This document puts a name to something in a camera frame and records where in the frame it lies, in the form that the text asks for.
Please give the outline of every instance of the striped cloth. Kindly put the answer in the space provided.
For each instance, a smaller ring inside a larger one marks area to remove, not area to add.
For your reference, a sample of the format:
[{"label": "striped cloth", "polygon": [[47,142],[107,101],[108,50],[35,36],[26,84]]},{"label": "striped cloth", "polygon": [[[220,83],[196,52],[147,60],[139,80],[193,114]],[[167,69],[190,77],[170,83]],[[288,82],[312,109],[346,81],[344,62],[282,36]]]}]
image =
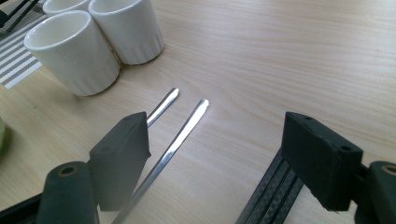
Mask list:
[{"label": "striped cloth", "polygon": [[[9,14],[20,2],[11,4],[3,11]],[[3,33],[17,19],[29,4],[20,9],[5,27],[0,29],[0,33]],[[23,45],[23,39],[33,27],[46,18],[42,9],[36,6],[9,35],[0,37],[0,83],[7,89],[15,86],[41,66],[41,63]]]}]

